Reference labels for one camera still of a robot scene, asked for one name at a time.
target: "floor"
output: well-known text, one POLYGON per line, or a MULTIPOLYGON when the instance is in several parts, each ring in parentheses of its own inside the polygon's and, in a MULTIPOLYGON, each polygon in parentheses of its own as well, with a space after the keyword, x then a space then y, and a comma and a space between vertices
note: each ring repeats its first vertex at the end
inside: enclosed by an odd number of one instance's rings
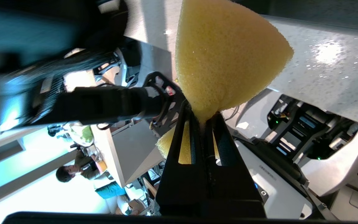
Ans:
MULTIPOLYGON (((240 119, 240 117, 241 117, 241 111, 243 111, 243 109, 244 109, 244 107, 246 106, 246 104, 247 104, 246 102, 243 103, 243 104, 241 104, 241 105, 239 106, 239 109, 238 109, 237 113, 235 113, 234 116, 233 116, 231 119, 229 119, 229 120, 226 121, 226 124, 227 124, 229 127, 231 127, 232 129, 235 129, 235 128, 236 128, 237 121, 238 121, 238 120, 240 119)), ((222 111, 223 117, 224 117, 225 119, 230 118, 230 116, 232 116, 233 113, 235 112, 235 109, 236 109, 236 108, 233 107, 233 108, 230 108, 230 109, 227 109, 227 110, 222 111)))
POLYGON ((105 200, 108 206, 108 210, 111 214, 115 214, 115 210, 118 207, 118 197, 112 197, 105 200))

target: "wall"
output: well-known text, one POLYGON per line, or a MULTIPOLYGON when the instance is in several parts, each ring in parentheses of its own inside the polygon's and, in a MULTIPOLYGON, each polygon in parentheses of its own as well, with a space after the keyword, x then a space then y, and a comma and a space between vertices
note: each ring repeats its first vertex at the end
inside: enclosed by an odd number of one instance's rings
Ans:
POLYGON ((21 128, 21 129, 9 130, 6 132, 0 132, 0 146, 3 146, 6 143, 12 142, 16 139, 20 139, 21 137, 26 136, 39 129, 41 128, 21 128))
POLYGON ((48 135, 43 128, 23 137, 25 151, 0 162, 0 187, 65 154, 71 143, 48 135))
POLYGON ((104 213, 106 201, 95 193, 91 181, 82 176, 68 183, 56 180, 53 171, 0 202, 0 223, 18 211, 104 213))

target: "speckled countertop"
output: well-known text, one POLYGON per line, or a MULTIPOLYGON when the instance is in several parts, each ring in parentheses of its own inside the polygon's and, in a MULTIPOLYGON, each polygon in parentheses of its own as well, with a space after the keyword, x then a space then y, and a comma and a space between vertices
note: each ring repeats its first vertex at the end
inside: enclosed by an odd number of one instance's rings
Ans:
MULTIPOLYGON (((126 35, 172 53, 181 0, 128 0, 126 35)), ((358 30, 268 17, 294 48, 269 85, 286 95, 358 121, 358 30)))

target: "white panel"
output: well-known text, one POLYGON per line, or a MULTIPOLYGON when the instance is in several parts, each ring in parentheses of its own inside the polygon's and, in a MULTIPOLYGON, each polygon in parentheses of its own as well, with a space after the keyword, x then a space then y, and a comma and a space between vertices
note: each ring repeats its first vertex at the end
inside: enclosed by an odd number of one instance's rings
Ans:
POLYGON ((354 138, 328 159, 309 160, 301 170, 318 196, 339 190, 358 172, 358 132, 354 138))
POLYGON ((291 187, 241 142, 236 141, 236 146, 253 180, 269 194, 269 198, 264 205, 267 218, 299 219, 302 212, 305 212, 306 217, 311 214, 311 203, 297 190, 291 187))

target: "yellow sponge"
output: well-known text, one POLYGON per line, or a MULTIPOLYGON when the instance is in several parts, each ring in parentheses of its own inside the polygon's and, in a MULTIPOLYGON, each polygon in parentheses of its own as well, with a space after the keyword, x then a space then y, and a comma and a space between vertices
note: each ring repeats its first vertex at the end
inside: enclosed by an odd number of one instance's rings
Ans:
MULTIPOLYGON (((248 101, 278 75, 294 54, 260 15, 229 0, 183 0, 176 39, 179 85, 199 122, 248 101)), ((166 157, 174 129, 157 146, 166 157)), ((190 163, 189 125, 180 163, 190 163)))
MULTIPOLYGON (((173 134, 175 133, 175 127, 169 130, 165 135, 163 135, 157 141, 157 147, 161 153, 161 155, 166 159, 168 156, 169 148, 171 147, 171 142, 173 138, 173 134)), ((215 140, 213 141, 213 147, 215 148, 215 157, 219 159, 218 147, 216 146, 215 140)), ((179 163, 180 164, 191 164, 191 156, 190 156, 190 130, 189 130, 189 122, 185 123, 185 128, 183 130, 182 144, 181 150, 179 154, 179 163)))

